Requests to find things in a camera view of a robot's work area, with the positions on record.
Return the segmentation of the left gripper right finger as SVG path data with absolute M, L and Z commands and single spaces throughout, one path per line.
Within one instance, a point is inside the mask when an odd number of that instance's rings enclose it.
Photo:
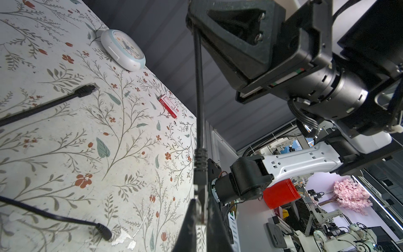
M 207 198 L 206 249 L 208 252 L 232 252 L 233 248 L 218 204 L 210 193 Z

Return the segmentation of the black power adapter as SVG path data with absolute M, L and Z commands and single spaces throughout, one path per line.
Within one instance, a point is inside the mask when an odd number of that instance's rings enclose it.
M 96 228 L 96 230 L 99 232 L 101 237 L 106 240 L 106 241 L 112 241 L 112 232 L 110 229 L 108 229 L 105 225 L 102 225 L 101 223 L 95 223 L 95 222 L 90 222 L 86 220 L 80 220 L 80 219 L 75 219 L 75 218 L 70 218 L 70 217 L 63 217 L 60 215 L 55 215 L 52 213 L 48 213 L 44 210 L 37 209 L 33 206 L 21 203 L 19 201 L 16 201 L 14 199 L 10 199 L 7 197 L 1 196 L 1 202 L 12 205 L 14 207 L 23 209 L 25 211 L 40 215 L 45 218 L 49 218 L 55 221 L 60 221 L 60 222 L 65 222 L 65 223 L 73 223 L 73 224 L 79 224 L 79 225 L 86 225 L 86 226 L 93 226 Z

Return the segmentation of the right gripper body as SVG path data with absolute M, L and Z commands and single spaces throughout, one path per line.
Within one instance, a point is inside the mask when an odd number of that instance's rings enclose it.
M 307 1 L 290 17 L 275 1 L 190 1 L 186 22 L 247 104 L 296 96 L 293 83 L 331 63 L 332 11 L 332 1 Z

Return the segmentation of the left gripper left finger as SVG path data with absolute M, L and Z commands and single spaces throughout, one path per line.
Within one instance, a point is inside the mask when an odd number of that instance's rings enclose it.
M 195 252 L 197 251 L 196 234 L 196 200 L 192 199 L 185 214 L 184 221 L 179 231 L 172 252 Z

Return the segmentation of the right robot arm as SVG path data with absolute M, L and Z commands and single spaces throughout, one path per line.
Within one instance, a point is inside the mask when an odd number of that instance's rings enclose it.
M 300 132 L 338 131 L 312 151 L 240 157 L 224 176 L 210 177 L 217 203 L 253 200 L 273 184 L 315 172 L 340 175 L 379 157 L 403 128 L 403 3 L 376 1 L 332 49 L 340 12 L 332 1 L 307 1 L 289 18 L 275 1 L 190 1 L 186 17 L 247 104 L 272 94 L 287 102 Z

